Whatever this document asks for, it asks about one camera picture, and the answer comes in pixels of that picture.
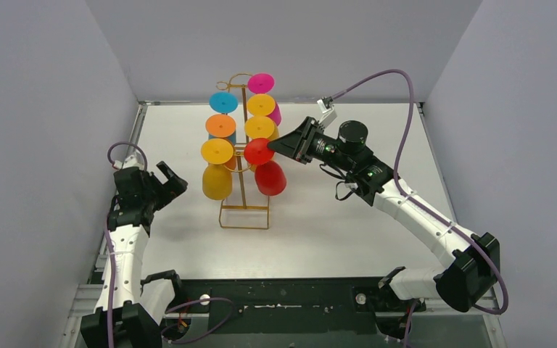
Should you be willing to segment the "red wine glass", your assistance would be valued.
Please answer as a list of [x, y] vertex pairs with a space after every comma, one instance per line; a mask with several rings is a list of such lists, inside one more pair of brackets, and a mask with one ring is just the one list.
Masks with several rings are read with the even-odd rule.
[[277, 196], [286, 188], [286, 176], [281, 166], [273, 160], [275, 152], [268, 148], [269, 140], [256, 138], [244, 148], [244, 158], [255, 167], [257, 188], [266, 196]]

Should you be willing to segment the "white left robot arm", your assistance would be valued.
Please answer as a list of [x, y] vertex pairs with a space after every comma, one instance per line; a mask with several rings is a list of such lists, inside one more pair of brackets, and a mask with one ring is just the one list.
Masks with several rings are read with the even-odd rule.
[[108, 248], [104, 285], [93, 312], [81, 320], [87, 347], [161, 347], [165, 311], [178, 312], [186, 303], [174, 270], [141, 273], [154, 214], [188, 187], [165, 162], [158, 162], [157, 169], [165, 182], [137, 165], [114, 174], [116, 193], [104, 231]]

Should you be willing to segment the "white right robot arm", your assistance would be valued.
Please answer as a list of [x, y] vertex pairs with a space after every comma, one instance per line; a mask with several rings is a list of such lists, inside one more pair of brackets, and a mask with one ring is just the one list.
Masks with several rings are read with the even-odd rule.
[[468, 312], [498, 283], [500, 243], [490, 233], [479, 236], [452, 223], [425, 202], [394, 170], [366, 146], [367, 127], [346, 121], [336, 138], [324, 134], [319, 122], [306, 117], [294, 131], [268, 143], [268, 148], [307, 164], [320, 161], [350, 187], [351, 194], [394, 218], [438, 259], [437, 268], [398, 267], [381, 282], [379, 299], [399, 310], [409, 299], [441, 299]]

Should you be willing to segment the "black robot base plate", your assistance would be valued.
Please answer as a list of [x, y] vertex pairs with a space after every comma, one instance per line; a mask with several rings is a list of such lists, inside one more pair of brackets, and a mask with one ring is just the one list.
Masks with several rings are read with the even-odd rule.
[[191, 319], [205, 315], [211, 334], [322, 334], [351, 331], [403, 337], [422, 299], [401, 300], [376, 278], [182, 280], [174, 270], [105, 290], [132, 286], [141, 298], [100, 305], [81, 320], [88, 347], [157, 347], [198, 339]]

